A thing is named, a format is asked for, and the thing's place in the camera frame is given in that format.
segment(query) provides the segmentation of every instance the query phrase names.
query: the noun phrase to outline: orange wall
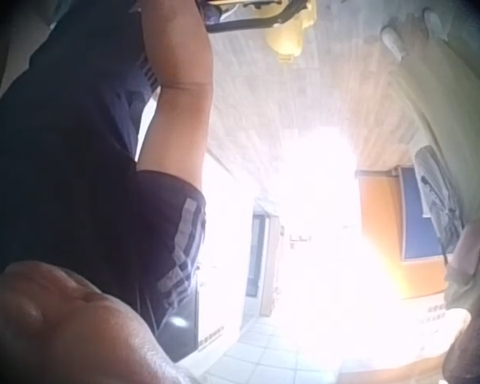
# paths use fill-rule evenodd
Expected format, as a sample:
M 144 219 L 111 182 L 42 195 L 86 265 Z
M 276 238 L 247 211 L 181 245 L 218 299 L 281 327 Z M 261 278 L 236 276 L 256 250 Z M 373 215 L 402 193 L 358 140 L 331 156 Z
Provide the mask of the orange wall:
M 362 230 L 378 250 L 400 298 L 417 298 L 445 289 L 441 258 L 402 262 L 402 200 L 398 178 L 359 177 Z

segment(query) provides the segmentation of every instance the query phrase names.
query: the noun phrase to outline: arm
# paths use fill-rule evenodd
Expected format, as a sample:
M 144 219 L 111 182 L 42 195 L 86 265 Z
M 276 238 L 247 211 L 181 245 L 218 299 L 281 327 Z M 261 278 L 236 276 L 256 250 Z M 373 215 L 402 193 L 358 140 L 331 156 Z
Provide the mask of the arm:
M 143 0 L 146 54 L 161 93 L 137 170 L 201 189 L 213 89 L 210 40 L 194 0 Z

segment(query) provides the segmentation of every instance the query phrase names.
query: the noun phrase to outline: sneaker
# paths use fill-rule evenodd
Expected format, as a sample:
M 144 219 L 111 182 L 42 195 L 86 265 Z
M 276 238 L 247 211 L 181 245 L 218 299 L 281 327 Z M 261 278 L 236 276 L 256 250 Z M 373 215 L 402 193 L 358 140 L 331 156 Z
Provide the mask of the sneaker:
M 438 14 L 432 10 L 425 9 L 423 11 L 423 19 L 425 20 L 426 28 L 429 31 L 429 38 L 446 40 L 446 34 L 442 28 L 441 19 Z
M 396 30 L 385 26 L 381 30 L 381 39 L 382 42 L 387 46 L 391 51 L 393 56 L 397 59 L 397 62 L 400 62 L 405 56 L 407 56 L 406 49 L 404 48 L 403 41 L 398 36 Z

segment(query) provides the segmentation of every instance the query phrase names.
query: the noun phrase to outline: blue board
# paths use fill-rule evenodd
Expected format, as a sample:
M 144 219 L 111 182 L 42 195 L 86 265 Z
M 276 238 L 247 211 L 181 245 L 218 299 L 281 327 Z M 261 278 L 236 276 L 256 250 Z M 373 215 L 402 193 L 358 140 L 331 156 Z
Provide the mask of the blue board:
M 419 260 L 442 254 L 430 218 L 423 217 L 422 196 L 414 168 L 400 168 L 403 206 L 404 260 Z

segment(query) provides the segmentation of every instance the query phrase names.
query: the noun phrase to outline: person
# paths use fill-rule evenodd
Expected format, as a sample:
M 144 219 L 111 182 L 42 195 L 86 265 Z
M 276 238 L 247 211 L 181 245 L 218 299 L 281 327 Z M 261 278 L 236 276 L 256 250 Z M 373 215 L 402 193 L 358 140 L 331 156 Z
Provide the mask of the person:
M 194 0 L 85 0 L 4 94 L 5 376 L 188 381 L 155 335 L 187 296 L 204 238 L 212 84 Z M 135 161 L 142 110 L 158 85 Z

